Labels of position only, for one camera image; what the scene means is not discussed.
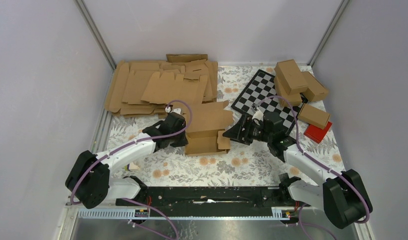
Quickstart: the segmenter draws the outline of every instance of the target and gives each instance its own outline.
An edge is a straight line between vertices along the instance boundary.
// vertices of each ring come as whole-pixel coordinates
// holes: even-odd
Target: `red box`
[[[326,133],[327,131],[329,131],[330,126],[332,126],[331,122],[328,122],[324,129],[310,124],[305,130],[304,135],[319,144],[322,142],[324,136],[326,136]]]

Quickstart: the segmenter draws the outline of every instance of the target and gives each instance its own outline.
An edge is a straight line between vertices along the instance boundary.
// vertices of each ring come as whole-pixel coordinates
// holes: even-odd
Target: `floral tablecloth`
[[[267,66],[220,66],[218,69],[218,101],[229,100],[229,106],[238,97],[258,69],[274,74]],[[309,66],[300,66],[301,71],[312,72]],[[311,105],[324,110],[322,101]],[[240,113],[234,112],[235,122]],[[108,149],[118,146],[139,134],[143,128],[158,121],[157,116],[124,118],[114,117]],[[304,136],[308,124],[299,121],[299,139],[303,148],[319,157],[336,171],[344,169],[335,137],[329,130],[320,144]],[[115,173],[115,177],[135,175],[148,186],[275,186],[279,175],[288,173],[313,183],[296,167],[281,162],[272,156],[266,143],[254,141],[250,146],[232,142],[231,151],[224,155],[187,157],[184,148],[168,147],[134,162],[140,169]]]

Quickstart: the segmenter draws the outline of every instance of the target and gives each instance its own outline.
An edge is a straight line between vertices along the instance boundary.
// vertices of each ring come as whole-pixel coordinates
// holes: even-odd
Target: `brown box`
[[[191,105],[192,123],[186,129],[188,144],[185,154],[203,156],[226,154],[230,150],[230,139],[223,137],[226,127],[233,123],[233,112],[224,108],[228,101]],[[186,122],[189,112],[185,111]]]
[[[274,70],[286,94],[299,94],[307,90],[307,81],[293,59],[278,62]]]
[[[286,90],[282,86],[282,84],[280,83],[277,76],[274,77],[274,88],[276,90],[277,95],[279,95],[279,96],[285,98],[286,100],[288,100],[288,102],[292,106],[299,106],[302,103],[301,95],[299,93],[290,94],[290,95],[286,94]],[[280,105],[282,107],[288,107],[288,104],[282,99],[279,99],[279,103],[280,103]]]
[[[311,105],[304,104],[298,113],[298,119],[324,129],[329,122],[330,114]]]
[[[317,102],[326,98],[329,90],[326,89],[309,71],[302,73],[308,83],[308,88],[302,94],[310,101]]]

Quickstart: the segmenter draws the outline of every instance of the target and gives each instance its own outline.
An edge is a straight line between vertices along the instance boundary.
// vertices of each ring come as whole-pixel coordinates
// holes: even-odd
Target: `black and white checkered board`
[[[263,71],[258,70],[257,73],[252,77],[251,81],[247,84],[245,89],[239,94],[238,98],[233,102],[232,108],[242,114],[254,115],[254,110],[252,105],[260,102],[266,97],[276,95],[274,88],[274,76]],[[307,102],[307,99],[301,96],[303,103]],[[299,106],[292,107],[293,110],[298,114],[302,107],[302,103]],[[260,109],[270,112],[279,113],[280,117],[284,119],[283,125],[288,128],[287,134],[290,134],[294,126],[294,117],[291,109],[288,107],[281,107],[279,100],[273,98],[271,100],[266,100],[260,105]]]

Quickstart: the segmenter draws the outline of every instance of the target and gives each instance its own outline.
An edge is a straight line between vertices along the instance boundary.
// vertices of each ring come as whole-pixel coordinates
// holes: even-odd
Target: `white wall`
[[[223,63],[310,60],[341,0],[85,0],[115,61],[208,53]]]
[[[408,0],[352,1],[314,72],[342,158],[363,179],[377,240],[408,240]]]
[[[71,0],[0,0],[0,240],[49,240],[112,71]]]

